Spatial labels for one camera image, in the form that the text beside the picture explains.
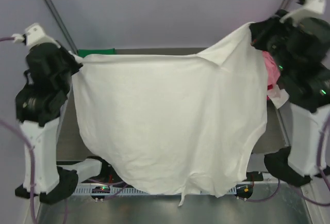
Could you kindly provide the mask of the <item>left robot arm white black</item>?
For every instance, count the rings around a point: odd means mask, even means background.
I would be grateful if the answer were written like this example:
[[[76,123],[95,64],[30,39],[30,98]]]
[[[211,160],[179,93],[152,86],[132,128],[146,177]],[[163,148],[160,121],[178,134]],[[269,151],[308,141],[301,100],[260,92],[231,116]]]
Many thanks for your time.
[[[34,45],[26,56],[26,84],[15,98],[16,117],[28,140],[26,176],[17,197],[55,204],[70,197],[78,183],[101,174],[103,161],[90,156],[82,162],[57,166],[60,113],[71,89],[71,76],[82,67],[64,47],[51,42]]]

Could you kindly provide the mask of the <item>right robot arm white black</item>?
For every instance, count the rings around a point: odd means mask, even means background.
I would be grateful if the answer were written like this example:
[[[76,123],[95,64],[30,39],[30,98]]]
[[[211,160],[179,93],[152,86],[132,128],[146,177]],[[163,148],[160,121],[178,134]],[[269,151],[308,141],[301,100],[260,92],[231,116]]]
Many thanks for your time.
[[[316,113],[329,104],[329,69],[321,62],[329,51],[329,24],[317,18],[280,22],[279,17],[250,25],[251,45],[268,52],[279,69],[289,101]]]

